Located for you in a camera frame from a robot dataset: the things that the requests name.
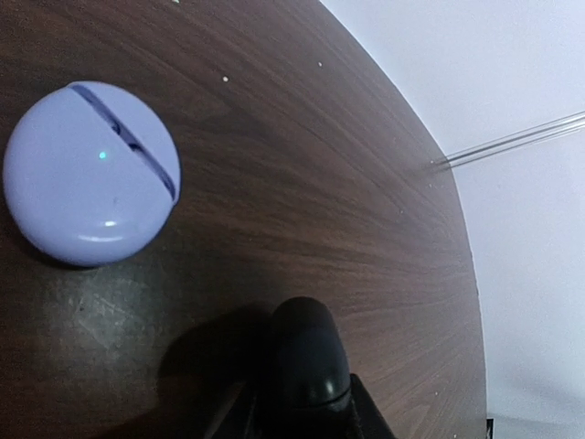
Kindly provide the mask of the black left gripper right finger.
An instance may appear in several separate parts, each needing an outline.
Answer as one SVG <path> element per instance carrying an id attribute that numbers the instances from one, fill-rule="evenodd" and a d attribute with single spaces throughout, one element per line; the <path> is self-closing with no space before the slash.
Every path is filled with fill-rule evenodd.
<path id="1" fill-rule="evenodd" d="M 351 414 L 349 421 L 349 438 L 358 439 L 396 439 L 385 418 L 374 403 L 362 380 L 350 375 Z"/>

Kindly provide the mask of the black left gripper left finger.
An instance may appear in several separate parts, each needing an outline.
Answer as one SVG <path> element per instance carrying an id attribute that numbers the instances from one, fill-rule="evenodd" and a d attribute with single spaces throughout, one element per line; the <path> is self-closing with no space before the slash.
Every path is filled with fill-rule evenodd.
<path id="1" fill-rule="evenodd" d="M 212 439 L 252 439 L 255 433 L 256 389 L 247 383 L 234 401 Z"/>

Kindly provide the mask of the black oval charging case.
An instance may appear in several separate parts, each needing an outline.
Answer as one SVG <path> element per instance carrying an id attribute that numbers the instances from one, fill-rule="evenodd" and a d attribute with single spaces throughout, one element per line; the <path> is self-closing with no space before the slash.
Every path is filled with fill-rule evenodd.
<path id="1" fill-rule="evenodd" d="M 266 338 L 264 389 L 282 407 L 305 409 L 350 390 L 346 352 L 329 309 L 312 297 L 277 307 Z"/>

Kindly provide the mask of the lilac earbud charging case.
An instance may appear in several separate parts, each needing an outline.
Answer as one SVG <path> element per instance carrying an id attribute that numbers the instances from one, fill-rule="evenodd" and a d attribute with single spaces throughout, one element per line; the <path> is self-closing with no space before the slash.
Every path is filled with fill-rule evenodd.
<path id="1" fill-rule="evenodd" d="M 181 188 L 175 143 L 130 92 L 77 81 L 36 102 L 4 156 L 9 212 L 54 260 L 82 267 L 127 259 L 164 227 Z"/>

